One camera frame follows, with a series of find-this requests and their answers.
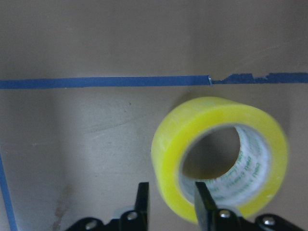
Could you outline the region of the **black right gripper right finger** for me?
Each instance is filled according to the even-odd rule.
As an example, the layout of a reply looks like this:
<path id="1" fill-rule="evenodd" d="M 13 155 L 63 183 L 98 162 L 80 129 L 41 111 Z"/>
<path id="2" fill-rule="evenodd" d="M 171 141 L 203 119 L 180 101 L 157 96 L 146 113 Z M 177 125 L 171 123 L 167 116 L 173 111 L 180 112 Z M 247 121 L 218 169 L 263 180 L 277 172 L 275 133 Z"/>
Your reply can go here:
<path id="1" fill-rule="evenodd" d="M 195 182 L 194 209 L 202 231 L 214 231 L 214 212 L 218 209 L 204 182 Z"/>

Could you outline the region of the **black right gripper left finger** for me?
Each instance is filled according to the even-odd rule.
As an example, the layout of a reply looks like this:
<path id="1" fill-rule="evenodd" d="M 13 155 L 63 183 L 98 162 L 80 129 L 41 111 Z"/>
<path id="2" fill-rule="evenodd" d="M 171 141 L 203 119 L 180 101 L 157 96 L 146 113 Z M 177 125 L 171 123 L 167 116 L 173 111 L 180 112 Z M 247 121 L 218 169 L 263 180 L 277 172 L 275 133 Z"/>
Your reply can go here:
<path id="1" fill-rule="evenodd" d="M 141 182 L 138 185 L 138 191 L 134 209 L 137 215 L 138 231 L 148 230 L 148 213 L 149 213 L 149 183 Z"/>

